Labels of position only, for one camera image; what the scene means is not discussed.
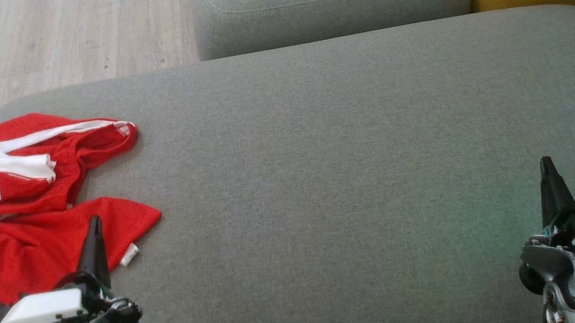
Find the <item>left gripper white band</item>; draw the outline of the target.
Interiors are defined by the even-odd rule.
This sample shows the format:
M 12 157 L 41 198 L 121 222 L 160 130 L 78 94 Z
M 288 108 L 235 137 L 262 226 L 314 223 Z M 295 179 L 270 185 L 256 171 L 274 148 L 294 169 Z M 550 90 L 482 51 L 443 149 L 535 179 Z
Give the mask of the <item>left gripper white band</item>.
M 52 291 L 21 298 L 0 323 L 138 323 L 140 305 L 111 291 L 102 227 L 100 216 L 90 218 L 77 272 L 64 277 Z

